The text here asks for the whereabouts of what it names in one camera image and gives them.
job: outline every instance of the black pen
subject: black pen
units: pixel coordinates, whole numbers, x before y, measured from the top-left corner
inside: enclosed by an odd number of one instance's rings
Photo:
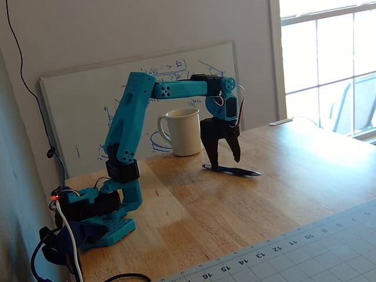
[[[202,165],[203,168],[205,169],[211,169],[212,166],[211,165]],[[246,169],[239,169],[237,167],[226,167],[226,166],[218,166],[218,171],[219,172],[229,172],[229,173],[232,173],[232,174],[236,174],[236,175],[243,175],[243,176],[260,176],[261,173],[259,172],[254,172],[252,170],[246,170]]]

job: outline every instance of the mug handle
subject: mug handle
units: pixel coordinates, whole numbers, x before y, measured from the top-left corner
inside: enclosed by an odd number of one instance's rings
[[[166,115],[161,115],[161,116],[158,117],[157,126],[158,126],[159,134],[162,136],[162,138],[164,138],[165,141],[167,141],[168,143],[171,144],[171,139],[163,131],[163,128],[162,128],[162,119],[166,119]]]

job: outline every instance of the whiteboard frame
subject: whiteboard frame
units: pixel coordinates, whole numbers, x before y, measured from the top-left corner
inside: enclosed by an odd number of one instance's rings
[[[47,116],[48,116],[48,119],[51,123],[52,131],[53,131],[53,139],[56,143],[57,151],[59,153],[60,158],[62,159],[64,166],[66,167],[64,154],[63,154],[61,144],[60,144],[60,140],[59,140],[59,136],[58,136],[58,133],[57,133],[57,130],[56,130],[56,127],[55,127],[55,122],[53,120],[53,114],[52,114],[51,108],[49,106],[47,92],[46,92],[45,86],[43,84],[44,79],[50,78],[50,77],[53,77],[53,76],[67,75],[67,74],[75,73],[75,72],[83,72],[83,71],[88,71],[88,70],[91,70],[91,69],[104,68],[104,67],[107,67],[107,66],[119,65],[119,64],[123,64],[123,63],[141,61],[141,60],[155,58],[155,57],[173,55],[173,54],[176,54],[176,53],[182,53],[182,52],[188,52],[188,51],[193,51],[193,50],[198,50],[198,49],[204,49],[204,48],[219,46],[219,45],[223,45],[223,44],[232,44],[233,57],[234,57],[234,68],[235,68],[235,80],[237,81],[238,84],[240,84],[240,82],[239,82],[239,72],[238,72],[238,66],[237,66],[237,58],[236,58],[235,41],[232,40],[232,39],[226,39],[226,40],[223,40],[223,41],[217,41],[217,42],[212,42],[212,43],[205,43],[205,44],[200,44],[200,45],[195,45],[195,46],[190,46],[190,47],[185,47],[185,48],[173,49],[173,50],[169,50],[169,51],[162,51],[162,52],[152,53],[152,54],[148,54],[148,55],[135,56],[135,57],[127,58],[127,59],[119,59],[119,60],[105,62],[105,63],[96,63],[96,64],[93,64],[93,65],[80,66],[80,67],[77,67],[77,68],[60,70],[60,71],[56,71],[56,72],[44,73],[39,80],[39,84],[41,86],[43,98],[44,98],[45,103],[46,103]],[[241,101],[240,101],[240,99],[238,99],[238,107],[239,108],[240,108],[240,104],[241,104]],[[244,120],[241,121],[241,129],[244,130]],[[65,172],[65,175],[66,175],[66,179],[69,179],[68,171]]]

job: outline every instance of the window pane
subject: window pane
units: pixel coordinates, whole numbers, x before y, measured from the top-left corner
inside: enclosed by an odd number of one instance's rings
[[[286,92],[317,85],[315,22],[283,26],[282,47]]]
[[[281,17],[359,5],[365,0],[280,0]]]
[[[376,9],[355,13],[355,75],[376,71]]]
[[[351,90],[352,79],[320,87],[321,127],[341,134],[351,132],[351,100],[342,104],[345,93]]]
[[[286,95],[287,117],[304,116],[318,124],[317,88]]]
[[[352,14],[318,20],[318,81],[320,84],[352,76]]]
[[[376,74],[355,79],[355,132],[374,128]]]

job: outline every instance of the cutting mat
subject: cutting mat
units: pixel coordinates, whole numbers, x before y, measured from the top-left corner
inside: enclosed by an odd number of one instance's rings
[[[157,281],[376,282],[376,199]]]

